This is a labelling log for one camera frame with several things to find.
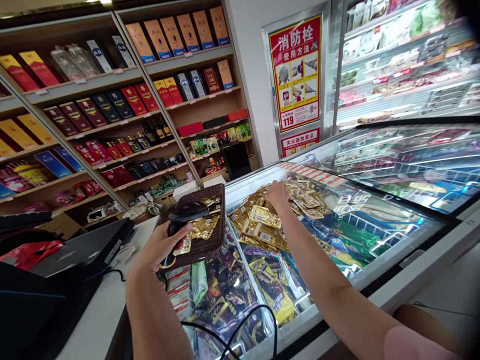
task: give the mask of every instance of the shelf label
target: shelf label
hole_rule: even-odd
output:
[[[37,90],[35,91],[35,95],[45,95],[45,94],[48,94],[49,91],[47,89],[40,89],[40,90]]]

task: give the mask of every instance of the poster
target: poster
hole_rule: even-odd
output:
[[[319,142],[319,129],[313,129],[301,134],[287,137],[281,141],[281,152],[286,158],[292,154],[298,153]]]
[[[280,132],[320,119],[322,15],[268,35]]]

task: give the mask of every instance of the red gift box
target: red gift box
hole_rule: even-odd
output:
[[[242,110],[238,110],[238,111],[229,113],[226,116],[226,119],[229,122],[232,122],[232,121],[237,121],[237,120],[240,120],[240,119],[245,119],[245,118],[248,118],[248,117],[249,117],[249,111],[248,111],[248,109],[244,108]]]
[[[178,133],[180,136],[189,136],[192,134],[196,134],[199,132],[202,132],[204,130],[204,125],[202,124],[201,121],[199,122],[194,122],[193,124],[187,125],[187,126],[180,126],[178,128]]]

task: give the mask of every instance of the gold foil packet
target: gold foil packet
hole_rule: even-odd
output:
[[[282,228],[282,221],[278,215],[272,214],[266,207],[254,205],[248,217],[276,229]]]

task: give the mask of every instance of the woven basket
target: woven basket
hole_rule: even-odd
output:
[[[213,186],[200,189],[198,191],[192,192],[188,195],[182,196],[178,201],[177,206],[182,206],[183,204],[193,202],[195,200],[200,200],[203,198],[212,198],[214,196],[220,196],[220,215],[218,223],[213,230],[210,238],[208,240],[194,238],[191,241],[190,252],[179,255],[176,257],[175,263],[172,267],[165,269],[164,271],[170,271],[176,268],[180,268],[185,265],[198,263],[204,259],[215,258],[222,248],[222,244],[225,238],[225,186],[224,184],[217,184]],[[159,217],[158,222],[155,227],[162,223],[162,219]]]

